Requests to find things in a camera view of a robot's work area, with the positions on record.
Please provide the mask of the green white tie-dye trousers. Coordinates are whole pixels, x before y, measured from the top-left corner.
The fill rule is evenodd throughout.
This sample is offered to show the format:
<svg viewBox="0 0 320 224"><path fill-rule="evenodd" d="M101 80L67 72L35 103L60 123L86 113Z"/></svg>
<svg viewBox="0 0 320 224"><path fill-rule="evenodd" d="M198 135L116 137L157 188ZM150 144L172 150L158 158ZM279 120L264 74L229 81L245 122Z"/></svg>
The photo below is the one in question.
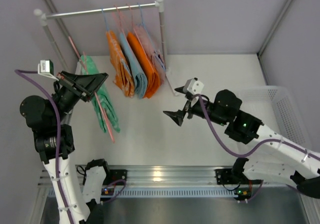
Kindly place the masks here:
<svg viewBox="0 0 320 224"><path fill-rule="evenodd" d="M84 67L81 68L81 72L83 75L99 74L99 70L98 70L98 68L97 68L97 66L91 56L81 55L81 60L85 66L85 68ZM103 117L103 113L100 110L100 105L104 109L110 125L113 127L113 129L117 133L120 133L121 129L119 126L119 121L118 121L119 119L118 119L118 116L115 112L110 95L109 95L105 85L102 84L102 86L99 88L99 90L96 93L99 98L100 104L96 100L96 97L93 97L91 103L94 107L94 111L96 112L96 116L97 116L101 130L104 133L106 133L108 131L108 127L107 127L107 124L106 124L105 119Z"/></svg>

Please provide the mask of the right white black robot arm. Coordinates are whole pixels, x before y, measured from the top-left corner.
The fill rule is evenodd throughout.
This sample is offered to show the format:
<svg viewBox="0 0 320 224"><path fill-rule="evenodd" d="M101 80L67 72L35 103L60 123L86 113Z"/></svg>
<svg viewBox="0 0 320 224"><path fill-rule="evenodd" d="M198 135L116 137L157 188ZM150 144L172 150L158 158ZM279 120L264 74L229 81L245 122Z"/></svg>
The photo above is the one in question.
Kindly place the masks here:
<svg viewBox="0 0 320 224"><path fill-rule="evenodd" d="M241 110L242 101L232 91L224 89L216 94L213 102L196 88L176 88L187 99L183 109L164 111L178 126L185 117L205 119L220 146L236 157L232 167L237 179L277 182L295 188L301 194L318 199L320 154L304 148L276 133L260 119ZM231 151L220 139L213 124L226 126L225 135L230 139L251 145L244 154Z"/></svg>

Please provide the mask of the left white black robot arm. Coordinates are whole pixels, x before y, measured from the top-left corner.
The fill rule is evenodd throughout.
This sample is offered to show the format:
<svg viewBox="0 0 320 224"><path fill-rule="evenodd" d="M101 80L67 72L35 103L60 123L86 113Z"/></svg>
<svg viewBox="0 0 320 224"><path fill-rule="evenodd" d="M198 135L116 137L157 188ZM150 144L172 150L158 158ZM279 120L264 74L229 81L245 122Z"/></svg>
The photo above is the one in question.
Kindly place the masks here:
<svg viewBox="0 0 320 224"><path fill-rule="evenodd" d="M26 97L19 111L33 132L35 150L50 176L60 223L103 223L100 196L110 168L104 159L89 162L81 188L72 158L75 150L72 127L62 121L79 100L89 102L93 98L108 74L76 75L61 71L53 84L55 93L51 95L27 77L29 71L16 70L15 73L46 96Z"/></svg>

